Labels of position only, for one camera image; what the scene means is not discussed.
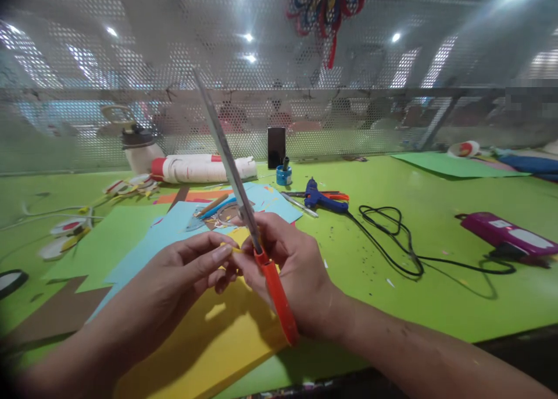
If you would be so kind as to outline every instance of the orange scissor handle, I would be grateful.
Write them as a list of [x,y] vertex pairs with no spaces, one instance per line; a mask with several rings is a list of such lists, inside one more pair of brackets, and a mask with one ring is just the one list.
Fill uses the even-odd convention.
[[350,200],[349,195],[346,194],[323,193],[323,195],[330,200]]
[[287,342],[289,345],[295,346],[300,336],[298,334],[298,328],[296,327],[295,317],[289,307],[287,295],[285,295],[285,290],[283,290],[281,280],[279,279],[279,273],[277,272],[275,262],[269,260],[265,251],[262,252],[262,254],[257,254],[256,251],[254,251],[254,256],[266,278],[267,288],[271,300],[273,300],[273,304],[275,305],[275,310],[277,311],[277,316],[279,317],[279,322],[281,322],[281,328],[287,338]]

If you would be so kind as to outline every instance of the black phone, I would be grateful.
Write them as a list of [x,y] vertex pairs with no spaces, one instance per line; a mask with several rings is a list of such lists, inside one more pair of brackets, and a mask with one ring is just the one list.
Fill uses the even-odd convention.
[[287,153],[285,128],[267,128],[267,168],[276,169],[283,164]]

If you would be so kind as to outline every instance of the scissor blade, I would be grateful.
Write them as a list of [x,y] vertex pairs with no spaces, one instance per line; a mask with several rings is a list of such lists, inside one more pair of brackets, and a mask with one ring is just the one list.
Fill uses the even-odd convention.
[[227,138],[225,137],[225,133],[223,131],[223,128],[221,127],[221,122],[219,122],[219,117],[217,115],[217,112],[215,111],[215,106],[213,105],[211,96],[209,95],[206,88],[203,86],[198,73],[196,72],[196,70],[192,71],[194,73],[194,81],[196,82],[200,96],[202,98],[202,107],[205,112],[205,117],[208,120],[209,131],[211,132],[211,136],[215,141],[217,150],[221,154],[221,161],[225,166],[227,178],[231,183],[232,191],[237,198],[238,211],[240,213],[241,219],[244,221],[244,224],[246,225],[248,231],[250,232],[250,235],[252,236],[254,249],[257,253],[261,253],[263,252],[263,250],[259,243],[259,233],[257,230],[256,220],[254,219],[254,212],[252,210],[252,206],[250,205],[250,201],[248,200],[248,196],[246,195],[246,191],[244,190],[244,186],[242,185],[242,180],[240,179],[237,165],[234,163],[233,154],[231,153],[231,149],[228,146]]

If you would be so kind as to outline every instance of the small blue container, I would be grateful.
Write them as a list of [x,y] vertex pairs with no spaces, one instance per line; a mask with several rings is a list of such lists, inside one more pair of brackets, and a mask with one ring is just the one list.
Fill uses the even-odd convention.
[[291,185],[292,183],[292,168],[287,167],[286,171],[283,171],[283,166],[277,167],[277,184],[279,185]]

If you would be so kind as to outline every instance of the black cable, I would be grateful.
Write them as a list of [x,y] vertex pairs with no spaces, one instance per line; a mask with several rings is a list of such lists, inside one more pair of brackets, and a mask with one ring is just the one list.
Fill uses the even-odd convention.
[[[397,212],[398,217],[394,218],[394,217],[392,217],[388,214],[385,214],[383,212],[384,210],[393,210],[393,211]],[[368,238],[374,243],[374,245],[376,245],[378,247],[378,249],[382,252],[384,257],[392,265],[394,265],[396,268],[398,268],[399,270],[401,270],[405,274],[409,274],[409,275],[414,276],[414,277],[421,277],[424,274],[424,266],[423,266],[423,264],[420,260],[437,261],[439,263],[447,263],[447,264],[452,264],[452,265],[458,265],[459,267],[468,268],[468,269],[471,269],[473,271],[479,271],[479,272],[483,272],[483,273],[486,273],[486,274],[506,275],[506,274],[513,274],[513,273],[516,272],[516,268],[513,265],[511,265],[509,263],[505,263],[504,261],[498,261],[496,259],[492,259],[492,261],[506,267],[506,269],[504,269],[504,270],[490,270],[490,269],[484,269],[484,268],[480,268],[480,267],[474,267],[474,266],[468,265],[468,264],[458,263],[457,261],[444,260],[443,258],[419,256],[414,252],[413,238],[412,238],[412,235],[411,235],[411,231],[408,229],[407,226],[405,226],[403,224],[403,215],[401,214],[401,211],[399,209],[397,209],[396,207],[391,207],[391,206],[384,206],[384,207],[374,208],[374,207],[366,206],[366,205],[363,204],[363,205],[359,206],[359,212],[360,212],[360,214],[362,215],[363,219],[366,222],[368,222],[372,226],[376,227],[377,229],[381,230],[386,235],[389,235],[389,237],[399,246],[399,248],[401,248],[403,250],[403,252],[405,252],[407,255],[409,255],[410,258],[413,260],[413,262],[414,262],[414,264],[417,268],[417,271],[411,271],[411,270],[408,270],[405,267],[399,265],[387,253],[387,251],[380,245],[378,240],[376,238],[374,238],[372,236],[372,234],[364,227],[364,225],[361,224],[349,211],[347,211],[346,215],[349,218],[351,218],[351,220],[366,234],[366,236],[368,236]],[[393,223],[395,223],[397,225],[397,230],[395,232],[391,232],[385,226],[380,225],[378,222],[374,221],[374,219],[372,219],[370,217],[370,213],[377,213],[377,214],[381,215],[382,217],[392,221]],[[401,242],[396,238],[396,236],[398,236],[401,233],[401,230],[403,230],[407,234],[407,238],[409,240],[409,242],[407,244],[407,248],[405,248],[401,244]]]

